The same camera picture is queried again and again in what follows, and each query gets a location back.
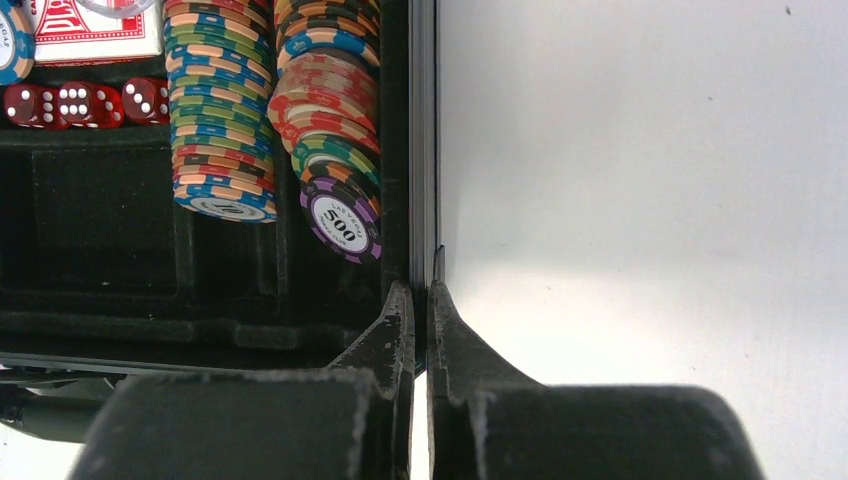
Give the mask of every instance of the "black tray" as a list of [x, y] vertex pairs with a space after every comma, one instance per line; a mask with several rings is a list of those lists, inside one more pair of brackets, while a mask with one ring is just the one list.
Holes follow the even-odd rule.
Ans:
[[[314, 237], [279, 145], [280, 220], [245, 225], [174, 204], [167, 126], [46, 132], [3, 119], [0, 363], [118, 373], [321, 367], [379, 316], [393, 282], [420, 297], [420, 259], [432, 258], [435, 240], [413, 233], [412, 253], [411, 231], [425, 220], [410, 214], [410, 171], [422, 167], [410, 160], [409, 6], [383, 0], [381, 11], [380, 262], [348, 263]], [[120, 88], [164, 73], [160, 57], [36, 68], [27, 82]]]

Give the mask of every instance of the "purple poker chip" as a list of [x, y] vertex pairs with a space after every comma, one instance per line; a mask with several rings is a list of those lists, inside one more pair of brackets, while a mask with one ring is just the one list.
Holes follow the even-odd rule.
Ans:
[[383, 252], [382, 214], [368, 179], [338, 162], [310, 165], [301, 176], [300, 206], [312, 232], [349, 262], [376, 261]]

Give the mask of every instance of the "die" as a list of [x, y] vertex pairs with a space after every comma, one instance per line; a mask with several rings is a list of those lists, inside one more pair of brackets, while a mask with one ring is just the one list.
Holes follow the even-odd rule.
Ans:
[[10, 85], [3, 94], [3, 111], [22, 127], [65, 130], [71, 126], [58, 112], [59, 90], [39, 85]]
[[131, 78], [121, 90], [124, 111], [135, 123], [169, 123], [168, 82], [161, 78]]
[[87, 82], [62, 85], [59, 89], [59, 113], [76, 127], [118, 128], [124, 123], [120, 92]]

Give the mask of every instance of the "translucent red die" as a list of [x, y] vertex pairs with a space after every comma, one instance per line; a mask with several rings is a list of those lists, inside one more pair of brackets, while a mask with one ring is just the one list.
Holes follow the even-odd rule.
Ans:
[[68, 82], [59, 89], [59, 113], [71, 125], [117, 128], [124, 123], [121, 93], [112, 87]]
[[135, 77], [121, 90], [124, 111], [133, 122], [150, 125], [169, 123], [168, 82], [161, 78]]
[[64, 130], [70, 127], [59, 115], [59, 90], [17, 83], [3, 94], [3, 111], [12, 123], [22, 127]]

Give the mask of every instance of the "stack of poker chips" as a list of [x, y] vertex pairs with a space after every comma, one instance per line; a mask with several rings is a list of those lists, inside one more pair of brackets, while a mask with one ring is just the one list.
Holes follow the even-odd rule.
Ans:
[[276, 221], [273, 48], [265, 0], [168, 0], [165, 67], [174, 199], [245, 223]]
[[353, 263], [380, 236], [378, 0], [276, 0], [277, 75], [268, 118], [291, 154], [315, 235]]

